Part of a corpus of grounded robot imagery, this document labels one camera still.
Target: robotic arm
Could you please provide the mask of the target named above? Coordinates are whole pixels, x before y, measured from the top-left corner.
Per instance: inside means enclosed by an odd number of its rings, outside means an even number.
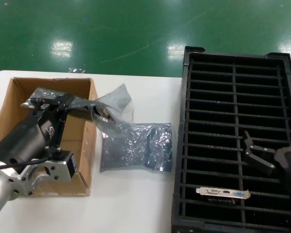
[[[19,195],[30,196],[42,181],[70,182],[77,171],[74,155],[59,147],[71,94],[32,98],[33,112],[0,141],[0,211]]]

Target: black plastic tray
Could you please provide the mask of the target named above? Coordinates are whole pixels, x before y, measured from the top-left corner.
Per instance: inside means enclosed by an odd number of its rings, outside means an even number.
[[[248,130],[258,146],[291,146],[291,59],[186,47],[172,232],[288,232],[291,200],[278,177],[242,160]],[[249,190],[235,205],[205,200],[201,186]]]

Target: metal bracket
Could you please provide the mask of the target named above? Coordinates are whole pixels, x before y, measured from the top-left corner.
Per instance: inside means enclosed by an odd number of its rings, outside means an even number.
[[[42,181],[70,182],[71,176],[66,162],[49,160],[41,164],[28,165],[21,174],[17,174],[13,168],[0,170],[20,196],[30,196]]]
[[[222,188],[209,188],[200,187],[196,189],[196,193],[206,196],[224,197],[224,198],[238,198],[248,199],[250,197],[249,191],[222,189]]]

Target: plastic wrap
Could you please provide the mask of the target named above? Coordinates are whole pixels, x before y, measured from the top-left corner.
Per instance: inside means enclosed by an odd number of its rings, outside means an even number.
[[[103,133],[100,172],[140,166],[171,171],[171,124],[124,124],[120,128],[122,135]]]
[[[22,107],[34,108],[31,98],[55,99],[64,92],[37,88],[35,92],[22,104]],[[133,119],[133,104],[125,85],[119,86],[113,92],[97,99],[86,100],[75,96],[68,107],[70,115],[93,121],[105,133],[117,134],[120,124],[131,123]]]

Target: gray plastic bag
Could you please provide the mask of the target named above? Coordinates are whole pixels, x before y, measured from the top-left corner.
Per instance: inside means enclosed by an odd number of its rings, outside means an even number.
[[[121,135],[103,133],[100,172],[141,166],[171,172],[171,124],[124,124],[120,129]]]

